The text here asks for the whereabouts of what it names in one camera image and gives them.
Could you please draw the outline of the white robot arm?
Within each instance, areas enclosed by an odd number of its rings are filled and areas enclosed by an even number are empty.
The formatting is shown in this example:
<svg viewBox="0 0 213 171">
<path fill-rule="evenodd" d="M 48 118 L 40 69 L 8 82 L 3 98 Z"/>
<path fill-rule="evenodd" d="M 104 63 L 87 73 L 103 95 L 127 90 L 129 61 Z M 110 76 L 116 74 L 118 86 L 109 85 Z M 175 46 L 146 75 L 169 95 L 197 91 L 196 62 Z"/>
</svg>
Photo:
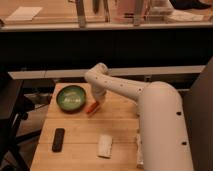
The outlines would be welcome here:
<svg viewBox="0 0 213 171">
<path fill-rule="evenodd" d="M 136 102 L 145 171 L 194 171 L 182 98 L 173 86 L 112 77 L 104 63 L 84 78 L 98 102 L 104 101 L 106 91 Z"/>
</svg>

